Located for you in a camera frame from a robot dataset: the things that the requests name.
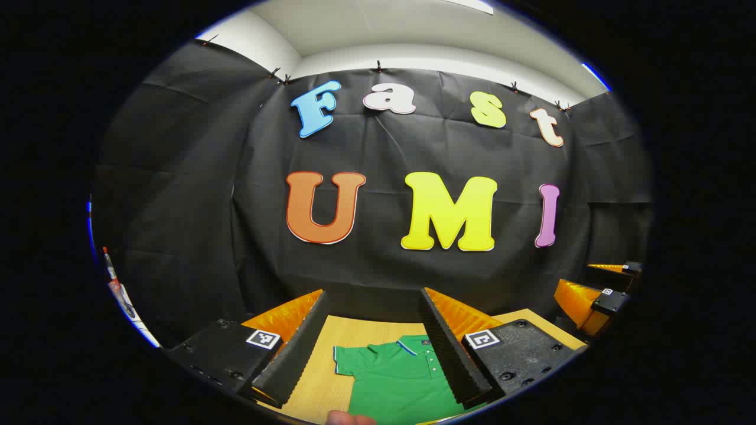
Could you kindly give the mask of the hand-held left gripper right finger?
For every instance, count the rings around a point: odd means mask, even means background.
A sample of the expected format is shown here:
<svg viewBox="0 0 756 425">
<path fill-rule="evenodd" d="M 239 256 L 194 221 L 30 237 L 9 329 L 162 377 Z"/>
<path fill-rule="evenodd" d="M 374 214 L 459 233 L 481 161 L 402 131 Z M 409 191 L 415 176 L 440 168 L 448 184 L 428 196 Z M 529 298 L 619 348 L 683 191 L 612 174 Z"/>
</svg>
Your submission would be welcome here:
<svg viewBox="0 0 756 425">
<path fill-rule="evenodd" d="M 530 311 L 498 320 L 430 288 L 419 314 L 458 403 L 501 403 L 582 355 L 586 345 Z"/>
</svg>

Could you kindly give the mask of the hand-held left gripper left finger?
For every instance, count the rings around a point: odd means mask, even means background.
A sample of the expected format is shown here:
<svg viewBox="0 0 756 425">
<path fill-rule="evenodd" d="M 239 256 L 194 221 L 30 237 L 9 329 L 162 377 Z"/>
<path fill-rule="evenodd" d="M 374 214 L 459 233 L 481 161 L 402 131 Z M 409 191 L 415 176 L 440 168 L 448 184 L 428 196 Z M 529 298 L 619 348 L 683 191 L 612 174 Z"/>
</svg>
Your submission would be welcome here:
<svg viewBox="0 0 756 425">
<path fill-rule="evenodd" d="M 223 393 L 281 408 L 294 392 L 330 312 L 316 290 L 240 323 L 218 319 L 168 358 Z"/>
</svg>

